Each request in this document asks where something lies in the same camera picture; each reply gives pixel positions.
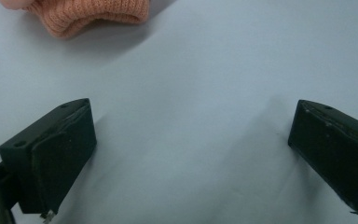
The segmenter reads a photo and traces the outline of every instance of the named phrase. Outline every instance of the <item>orange knitted fabric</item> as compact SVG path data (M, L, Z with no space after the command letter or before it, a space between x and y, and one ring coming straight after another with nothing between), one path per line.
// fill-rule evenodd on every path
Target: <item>orange knitted fabric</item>
M98 19L138 24L147 20L149 0L35 0L36 14L56 37L70 37Z

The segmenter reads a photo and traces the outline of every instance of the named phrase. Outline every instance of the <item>black plastic block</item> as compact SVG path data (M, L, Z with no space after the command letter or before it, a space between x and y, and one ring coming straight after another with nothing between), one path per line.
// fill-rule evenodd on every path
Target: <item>black plastic block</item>
M358 120L300 100L289 146L358 214Z
M22 212L57 214L95 146L89 99L58 106L0 146L24 192Z

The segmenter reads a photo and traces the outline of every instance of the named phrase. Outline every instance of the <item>screw hole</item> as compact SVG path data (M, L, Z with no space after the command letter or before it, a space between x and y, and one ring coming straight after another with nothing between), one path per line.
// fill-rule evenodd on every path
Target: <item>screw hole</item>
M22 146L24 146L26 143L27 143L27 142L25 142L25 141L20 141L20 142L14 144L14 147L22 147Z

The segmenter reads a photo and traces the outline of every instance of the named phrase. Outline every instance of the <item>orange cloth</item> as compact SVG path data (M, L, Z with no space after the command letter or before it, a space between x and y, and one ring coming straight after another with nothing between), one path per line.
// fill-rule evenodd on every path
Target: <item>orange cloth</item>
M66 38L98 19L142 23L149 0L36 0L24 9L36 14L49 33Z

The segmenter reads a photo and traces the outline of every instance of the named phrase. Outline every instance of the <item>white cloth surface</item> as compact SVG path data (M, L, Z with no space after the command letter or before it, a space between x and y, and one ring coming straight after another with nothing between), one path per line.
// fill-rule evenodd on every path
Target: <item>white cloth surface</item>
M0 6L0 145L84 97L98 146L54 224L358 223L286 144L299 99L358 119L358 1L153 0L69 40Z

